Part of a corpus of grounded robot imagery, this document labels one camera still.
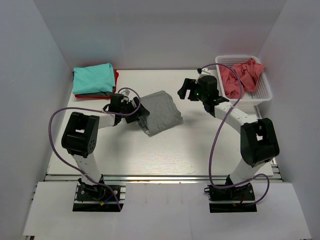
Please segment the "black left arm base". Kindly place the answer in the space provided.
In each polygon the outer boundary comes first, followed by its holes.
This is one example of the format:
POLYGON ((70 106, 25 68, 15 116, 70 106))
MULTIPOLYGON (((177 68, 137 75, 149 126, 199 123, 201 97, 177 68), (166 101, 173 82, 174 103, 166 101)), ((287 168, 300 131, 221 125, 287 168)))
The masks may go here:
POLYGON ((115 199, 118 199, 122 208, 124 198, 122 198, 123 186, 110 185, 111 189, 100 185, 78 184, 75 190, 73 201, 73 212, 82 213, 119 213, 121 210, 115 199))

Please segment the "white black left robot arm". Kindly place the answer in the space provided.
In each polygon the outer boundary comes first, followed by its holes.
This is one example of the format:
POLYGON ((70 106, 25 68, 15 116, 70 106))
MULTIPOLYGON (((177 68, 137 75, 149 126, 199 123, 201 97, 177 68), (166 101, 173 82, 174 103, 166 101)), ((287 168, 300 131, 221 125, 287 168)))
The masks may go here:
POLYGON ((61 140, 62 147, 73 157, 77 168, 81 170, 81 178, 78 180, 80 185, 96 200, 103 198, 106 193, 103 177, 94 157, 98 130, 114 127, 122 119, 129 124, 139 120, 140 117, 150 115, 138 97, 130 100, 121 93, 113 94, 110 103, 102 110, 110 110, 112 114, 103 113, 98 116, 72 112, 61 140))

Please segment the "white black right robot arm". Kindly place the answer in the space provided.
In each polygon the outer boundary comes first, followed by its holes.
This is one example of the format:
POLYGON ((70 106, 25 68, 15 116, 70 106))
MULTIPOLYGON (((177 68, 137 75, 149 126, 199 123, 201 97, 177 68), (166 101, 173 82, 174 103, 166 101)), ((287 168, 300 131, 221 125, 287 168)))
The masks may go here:
POLYGON ((241 160, 228 175, 226 184, 220 187, 226 189, 229 198, 238 199, 244 193, 243 186, 255 179, 257 171, 280 153, 273 122, 269 118, 258 119, 236 108, 220 95, 217 79, 212 75, 186 78, 177 94, 182 100, 202 102, 207 113, 239 133, 241 160))

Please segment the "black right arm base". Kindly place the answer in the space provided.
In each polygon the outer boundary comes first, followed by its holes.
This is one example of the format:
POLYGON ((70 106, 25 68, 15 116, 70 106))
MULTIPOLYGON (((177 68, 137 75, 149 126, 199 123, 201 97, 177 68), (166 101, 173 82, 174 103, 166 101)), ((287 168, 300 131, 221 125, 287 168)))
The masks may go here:
POLYGON ((208 194, 210 213, 255 213, 257 206, 253 186, 217 189, 212 185, 204 188, 208 194))

